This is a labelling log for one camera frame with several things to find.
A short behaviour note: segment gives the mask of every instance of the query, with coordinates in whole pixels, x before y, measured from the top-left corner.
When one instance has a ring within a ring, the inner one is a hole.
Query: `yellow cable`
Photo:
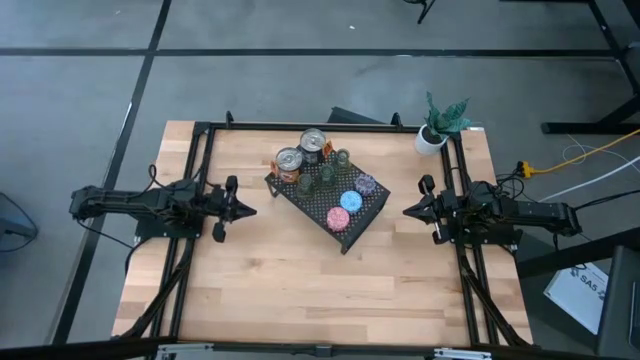
[[[567,161],[563,162],[562,164],[558,164],[556,166],[553,166],[553,167],[550,167],[550,168],[544,169],[544,170],[536,170],[536,169],[530,167],[529,168],[529,172],[530,172],[531,175],[533,175],[533,174],[548,174],[548,173],[550,173],[552,171],[556,171],[556,170],[560,169],[563,166],[566,166],[566,165],[569,165],[569,164],[571,164],[573,162],[576,162],[578,160],[584,159],[587,156],[589,156],[591,154],[594,154],[594,153],[596,153],[598,151],[601,151],[601,150],[604,150],[604,149],[608,149],[608,148],[612,147],[613,145],[621,142],[622,140],[628,139],[628,138],[632,137],[633,135],[635,135],[637,133],[640,133],[640,129],[638,129],[638,130],[636,130],[636,131],[634,131],[634,132],[632,132],[630,134],[627,134],[627,135],[625,135],[625,136],[623,136],[623,137],[621,137],[621,138],[619,138],[617,140],[614,140],[614,141],[608,143],[607,145],[601,146],[601,147],[599,147],[599,148],[597,148],[595,150],[591,150],[586,154],[580,155],[580,156],[575,157],[575,158],[573,158],[571,160],[567,160]]]

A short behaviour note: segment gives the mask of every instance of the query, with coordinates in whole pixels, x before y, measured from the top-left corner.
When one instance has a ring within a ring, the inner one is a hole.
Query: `tin can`
[[[292,147],[286,147],[276,155],[278,177],[286,183],[295,183],[300,175],[302,165],[302,153]]]
[[[317,164],[322,159],[322,148],[327,143],[324,133],[318,129],[307,129],[300,135],[300,149],[304,161]]]

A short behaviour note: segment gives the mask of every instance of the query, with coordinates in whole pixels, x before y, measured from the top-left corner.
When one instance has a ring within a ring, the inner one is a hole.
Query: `potted plant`
[[[451,134],[460,132],[471,125],[471,120],[462,117],[467,109],[469,99],[450,105],[444,113],[433,105],[433,95],[427,91],[429,116],[425,117],[426,124],[422,125],[416,135],[416,150],[423,155],[437,153],[447,142]]]

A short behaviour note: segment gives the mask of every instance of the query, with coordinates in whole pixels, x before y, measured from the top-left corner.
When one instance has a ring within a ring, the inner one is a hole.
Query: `black perforated tray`
[[[331,154],[329,154],[327,162],[333,164],[335,156],[335,151],[332,151]],[[311,176],[317,180],[320,165],[322,164],[323,163],[310,165],[304,163],[300,168],[300,173],[311,174]],[[360,168],[351,163],[351,167],[347,172],[337,174],[336,185],[331,190],[316,189],[313,198],[308,200],[298,199],[296,196],[297,184],[287,184],[273,173],[270,173],[264,179],[269,185],[269,191],[273,197],[282,194],[287,200],[291,201],[298,209],[310,217],[311,220],[338,240],[338,242],[342,244],[342,254],[346,254],[367,226],[375,219],[380,210],[382,210],[390,194],[387,188],[376,181],[376,189],[373,194],[362,197],[362,208],[360,211],[356,214],[349,215],[349,225],[347,228],[340,232],[334,232],[329,229],[327,226],[327,212],[333,207],[340,206],[340,196],[342,196],[345,191],[355,190],[355,179],[358,175],[364,173]]]

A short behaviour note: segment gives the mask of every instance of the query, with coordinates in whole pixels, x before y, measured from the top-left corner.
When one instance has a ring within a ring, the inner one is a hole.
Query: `desk leg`
[[[276,189],[274,189],[273,186],[271,186],[271,184],[269,184],[268,182],[267,187],[269,188],[269,193],[271,194],[271,196],[278,197],[280,193]]]
[[[640,129],[640,124],[621,124],[640,111],[640,95],[614,110],[602,120],[595,123],[542,123],[545,134],[613,134],[625,135]]]
[[[522,261],[518,263],[518,276],[522,279],[567,269],[578,264],[608,259],[613,256],[616,246],[640,250],[640,227]]]

